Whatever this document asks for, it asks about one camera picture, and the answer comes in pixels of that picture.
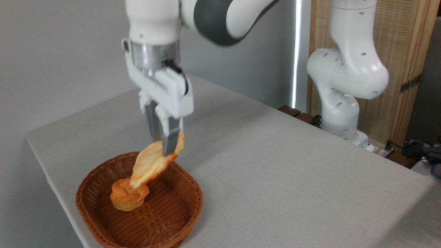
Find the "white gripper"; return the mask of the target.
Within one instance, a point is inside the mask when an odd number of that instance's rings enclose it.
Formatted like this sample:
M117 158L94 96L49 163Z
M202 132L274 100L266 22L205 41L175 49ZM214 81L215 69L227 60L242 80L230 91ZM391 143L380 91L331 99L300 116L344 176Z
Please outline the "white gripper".
M192 84L172 59L161 61L153 77L135 67L125 53L127 71L139 91L139 106L147 120L152 142L161 140L164 156L175 152L183 117L194 111Z

